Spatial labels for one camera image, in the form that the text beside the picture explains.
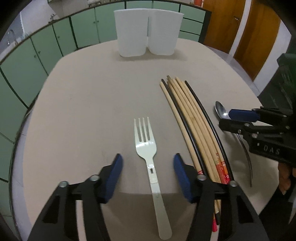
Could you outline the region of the person's right hand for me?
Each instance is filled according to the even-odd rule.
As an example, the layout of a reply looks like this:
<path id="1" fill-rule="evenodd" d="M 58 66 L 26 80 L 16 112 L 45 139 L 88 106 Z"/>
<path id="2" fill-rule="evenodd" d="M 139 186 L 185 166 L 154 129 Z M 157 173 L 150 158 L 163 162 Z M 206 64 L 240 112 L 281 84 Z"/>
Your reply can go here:
<path id="1" fill-rule="evenodd" d="M 291 186 L 291 176 L 295 177 L 295 168 L 290 168 L 284 163 L 278 164 L 278 175 L 279 175 L 279 189 L 285 194 Z"/>

